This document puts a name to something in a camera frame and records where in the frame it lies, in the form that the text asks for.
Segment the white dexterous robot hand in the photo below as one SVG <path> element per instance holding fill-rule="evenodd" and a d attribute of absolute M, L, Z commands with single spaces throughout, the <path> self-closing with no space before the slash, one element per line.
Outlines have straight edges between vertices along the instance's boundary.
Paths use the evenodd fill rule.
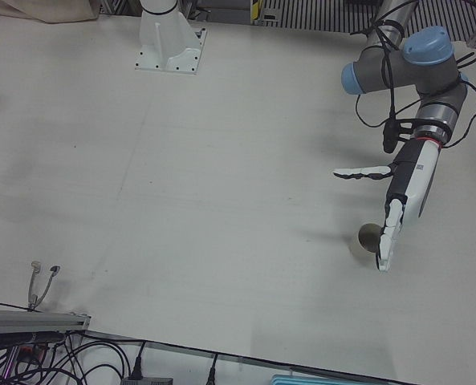
<path fill-rule="evenodd" d="M 440 151 L 441 145 L 436 140 L 416 138 L 403 144 L 391 164 L 333 170 L 334 176 L 345 180 L 391 179 L 385 195 L 385 218 L 376 251 L 378 270 L 389 270 L 401 230 L 421 216 Z"/>

